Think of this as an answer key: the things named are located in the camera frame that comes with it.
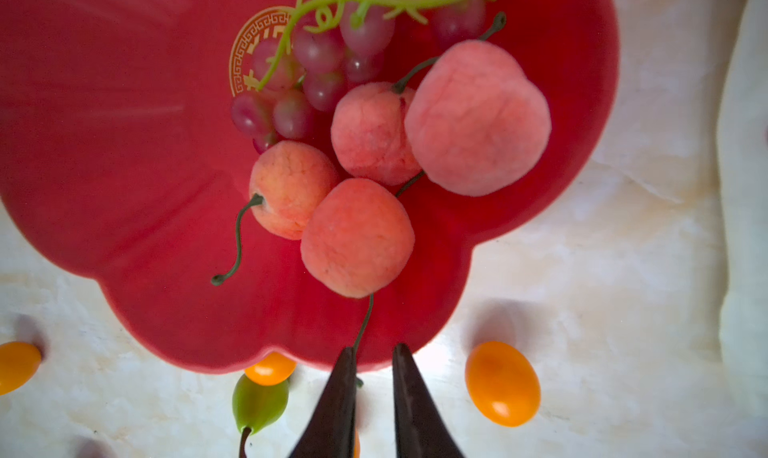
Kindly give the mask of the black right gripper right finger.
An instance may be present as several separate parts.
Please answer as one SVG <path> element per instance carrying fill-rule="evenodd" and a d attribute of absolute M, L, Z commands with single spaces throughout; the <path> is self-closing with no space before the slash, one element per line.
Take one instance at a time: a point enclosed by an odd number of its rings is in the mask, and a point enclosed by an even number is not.
<path fill-rule="evenodd" d="M 395 346 L 392 366 L 397 456 L 463 457 L 405 343 Z"/>

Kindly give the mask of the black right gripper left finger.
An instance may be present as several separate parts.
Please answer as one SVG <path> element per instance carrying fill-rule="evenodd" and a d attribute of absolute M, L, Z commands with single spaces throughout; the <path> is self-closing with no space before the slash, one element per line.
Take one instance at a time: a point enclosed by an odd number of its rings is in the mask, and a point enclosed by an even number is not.
<path fill-rule="evenodd" d="M 338 356 L 310 421 L 290 454 L 295 457 L 352 458 L 357 394 L 355 350 Z"/>

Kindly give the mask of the orange fake kumquat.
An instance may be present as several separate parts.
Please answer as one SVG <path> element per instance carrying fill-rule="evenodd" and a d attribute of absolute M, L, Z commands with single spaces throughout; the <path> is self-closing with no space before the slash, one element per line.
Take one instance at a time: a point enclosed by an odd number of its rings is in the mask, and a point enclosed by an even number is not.
<path fill-rule="evenodd" d="M 37 346 L 26 342 L 8 342 L 0 348 L 0 395 L 15 391 L 29 381 L 42 362 Z"/>
<path fill-rule="evenodd" d="M 353 447 L 353 458 L 359 458 L 360 457 L 360 439 L 359 434 L 357 431 L 355 431 L 354 434 L 354 447 Z"/>
<path fill-rule="evenodd" d="M 279 352 L 270 352 L 262 360 L 248 367 L 244 373 L 254 383 L 261 386 L 275 386 L 288 380 L 296 369 L 297 363 Z"/>
<path fill-rule="evenodd" d="M 465 383 L 479 412 L 505 427 L 529 422 L 541 404 L 541 385 L 533 366 L 504 342 L 488 341 L 473 348 L 465 365 Z"/>

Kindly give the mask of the pink fake peach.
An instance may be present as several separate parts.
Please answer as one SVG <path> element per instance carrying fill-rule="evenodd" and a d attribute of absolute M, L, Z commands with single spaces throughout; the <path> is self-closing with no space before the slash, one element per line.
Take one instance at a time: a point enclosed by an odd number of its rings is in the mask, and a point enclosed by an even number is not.
<path fill-rule="evenodd" d="M 479 197 L 530 172 L 553 125 L 544 94 L 518 61 L 480 36 L 437 58 L 413 96 L 404 127 L 432 182 Z"/>
<path fill-rule="evenodd" d="M 292 356 L 328 368 L 346 345 L 352 326 L 341 320 L 348 309 L 334 308 L 332 294 L 360 299 L 384 293 L 374 307 L 373 334 L 362 342 L 365 361 L 415 336 L 410 314 L 419 248 L 406 209 L 389 190 L 365 178 L 342 181 L 314 211 L 300 251 L 306 271 L 291 280 Z"/>
<path fill-rule="evenodd" d="M 248 202 L 235 220 L 236 258 L 224 274 L 211 278 L 219 286 L 239 269 L 243 258 L 242 221 L 252 213 L 268 232 L 289 240 L 302 238 L 319 204 L 340 184 L 330 158 L 306 143 L 285 140 L 262 153 L 252 167 Z"/>
<path fill-rule="evenodd" d="M 411 88 L 396 94 L 389 82 L 370 82 L 338 102 L 330 136 L 336 157 L 349 174 L 396 186 L 421 171 L 404 128 L 413 96 Z"/>

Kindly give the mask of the purple fake grape bunch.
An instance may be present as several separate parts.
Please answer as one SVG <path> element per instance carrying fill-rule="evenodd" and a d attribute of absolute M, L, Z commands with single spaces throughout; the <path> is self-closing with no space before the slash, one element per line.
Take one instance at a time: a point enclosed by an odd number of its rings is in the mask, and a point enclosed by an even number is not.
<path fill-rule="evenodd" d="M 258 12 L 229 58 L 235 128 L 259 153 L 284 139 L 312 140 L 317 116 L 378 78 L 400 18 L 430 26 L 440 48 L 488 38 L 494 0 L 296 0 Z"/>

